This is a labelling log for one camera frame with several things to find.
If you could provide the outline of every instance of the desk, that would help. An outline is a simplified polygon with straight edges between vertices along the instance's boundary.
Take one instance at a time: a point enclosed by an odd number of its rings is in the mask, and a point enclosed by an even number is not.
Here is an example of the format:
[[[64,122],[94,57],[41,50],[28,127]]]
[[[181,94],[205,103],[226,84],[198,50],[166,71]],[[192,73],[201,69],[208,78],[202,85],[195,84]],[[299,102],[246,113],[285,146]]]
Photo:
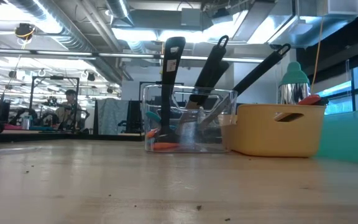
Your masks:
[[[357,164],[143,146],[0,144],[0,223],[358,223]]]

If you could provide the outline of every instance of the teal wall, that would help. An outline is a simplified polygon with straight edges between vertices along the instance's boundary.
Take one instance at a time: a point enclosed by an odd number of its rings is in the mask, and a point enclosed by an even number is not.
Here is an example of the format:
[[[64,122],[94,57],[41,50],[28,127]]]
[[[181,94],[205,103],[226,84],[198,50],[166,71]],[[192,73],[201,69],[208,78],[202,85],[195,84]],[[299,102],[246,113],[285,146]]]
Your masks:
[[[315,157],[358,163],[358,111],[324,117]]]

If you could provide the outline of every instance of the basket handle hole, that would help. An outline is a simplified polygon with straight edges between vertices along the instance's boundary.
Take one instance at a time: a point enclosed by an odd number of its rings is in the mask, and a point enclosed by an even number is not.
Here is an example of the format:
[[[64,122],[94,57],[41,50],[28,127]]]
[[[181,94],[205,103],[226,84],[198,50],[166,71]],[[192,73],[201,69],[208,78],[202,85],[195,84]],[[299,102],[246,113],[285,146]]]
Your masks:
[[[279,113],[274,117],[274,120],[278,122],[291,122],[303,116],[301,113]]]

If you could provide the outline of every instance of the person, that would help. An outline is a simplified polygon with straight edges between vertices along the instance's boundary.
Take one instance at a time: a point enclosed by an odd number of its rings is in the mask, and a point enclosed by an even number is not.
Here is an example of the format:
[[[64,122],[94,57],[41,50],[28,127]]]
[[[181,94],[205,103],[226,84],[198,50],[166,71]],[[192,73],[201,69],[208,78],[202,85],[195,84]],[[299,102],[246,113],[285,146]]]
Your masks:
[[[72,107],[75,104],[75,98],[77,97],[77,92],[75,90],[67,90],[66,91],[66,102],[61,103],[61,105]],[[76,121],[79,122],[81,120],[81,107],[77,104],[77,114]],[[66,123],[65,127],[71,125],[74,120],[74,110],[68,109],[66,107],[59,107],[56,110],[56,115],[59,118],[59,123]]]

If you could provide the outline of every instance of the cable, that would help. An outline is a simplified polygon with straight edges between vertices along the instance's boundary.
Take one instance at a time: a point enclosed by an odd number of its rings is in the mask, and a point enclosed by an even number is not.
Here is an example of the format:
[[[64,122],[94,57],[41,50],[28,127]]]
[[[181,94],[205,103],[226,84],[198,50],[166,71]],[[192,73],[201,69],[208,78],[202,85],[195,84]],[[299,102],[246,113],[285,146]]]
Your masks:
[[[28,41],[27,39],[29,38],[29,36],[33,33],[35,29],[33,29],[30,33],[26,34],[25,35],[25,44],[23,44],[22,46],[22,50],[24,50],[25,46],[28,44]],[[19,57],[17,58],[17,63],[16,63],[16,66],[15,66],[15,69],[14,69],[14,72],[16,73],[17,72],[17,67],[19,66],[19,62],[20,62],[20,59],[22,58],[22,55],[20,54]],[[9,83],[7,84],[8,86],[11,84],[13,78],[11,78],[9,80]]]
[[[17,39],[17,44],[19,44],[22,47],[23,47],[23,45],[29,44],[31,42],[32,42],[32,38],[29,39],[27,42],[25,40],[20,39],[20,38]]]
[[[179,11],[179,6],[182,4],[182,3],[187,3],[192,9],[194,9],[194,7],[188,2],[188,1],[186,1],[186,0],[182,0],[182,1],[180,1],[180,3],[179,3],[179,5],[178,5],[178,7],[177,7],[177,11]]]
[[[323,35],[323,22],[324,22],[324,16],[321,17],[320,35],[319,35],[319,40],[318,40],[318,45],[317,45],[317,54],[316,54],[316,63],[314,65],[313,81],[311,82],[311,88],[310,88],[310,93],[311,94],[313,94],[314,81],[316,80],[317,66],[318,66],[318,56],[320,54],[321,38],[322,38],[322,35]]]
[[[32,31],[30,31],[28,34],[17,35],[17,34],[16,34],[16,29],[17,29],[17,28],[15,28],[15,30],[14,30],[14,33],[15,33],[16,37],[28,37],[28,36],[30,36],[31,34],[33,34],[34,31],[35,31],[35,27],[34,27],[34,28],[32,29]]]

